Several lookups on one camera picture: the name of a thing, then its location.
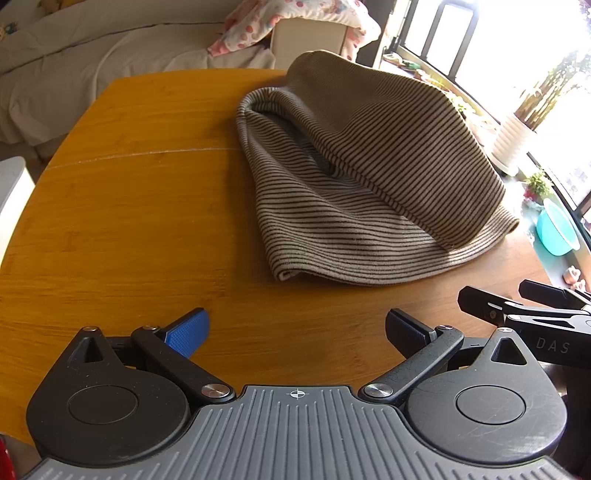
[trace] small figurine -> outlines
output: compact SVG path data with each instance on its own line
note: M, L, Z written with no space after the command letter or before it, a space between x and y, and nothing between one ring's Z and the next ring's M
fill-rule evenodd
M577 270L573 265L566 269L562 274L562 278L567 285L575 285L579 281L581 271Z
M585 282L585 280L584 280L584 279L582 279L582 280L579 280L579 281L578 281L578 282L576 282L576 283L573 283L573 284L570 286L570 289L571 289L571 290L579 290L579 291L584 291L584 292L587 292L587 285L586 285L586 282Z

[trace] blue gripper pad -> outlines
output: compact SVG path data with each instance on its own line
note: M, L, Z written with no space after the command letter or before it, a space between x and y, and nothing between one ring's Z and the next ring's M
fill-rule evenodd
M170 348L189 358L209 335L209 315L203 309L191 310L158 332Z

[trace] pillow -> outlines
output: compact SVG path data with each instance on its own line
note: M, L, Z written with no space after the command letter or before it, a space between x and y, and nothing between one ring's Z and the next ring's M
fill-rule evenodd
M49 15L83 1L84 0L41 0L41 5L45 9L46 14Z

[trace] wooden table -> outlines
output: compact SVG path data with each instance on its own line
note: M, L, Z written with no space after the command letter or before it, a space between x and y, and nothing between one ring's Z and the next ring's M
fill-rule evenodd
M464 285L516 296L546 279L523 233L451 272L393 287L301 275L275 281L234 122L268 70L197 70L117 80L43 173L0 271L0 430L29 441L25 409L84 325L128 335L194 307L210 313L195 355L240 390L362 384L402 360L384 336L400 307L468 336L493 327L460 312Z

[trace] pink floral blanket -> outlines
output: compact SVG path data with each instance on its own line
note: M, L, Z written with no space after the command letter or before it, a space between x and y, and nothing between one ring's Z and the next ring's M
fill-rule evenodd
M244 0L228 15L224 33L208 48L217 57L254 45L283 18L307 18L347 25L341 56L353 60L357 50L376 40L380 27L359 0Z

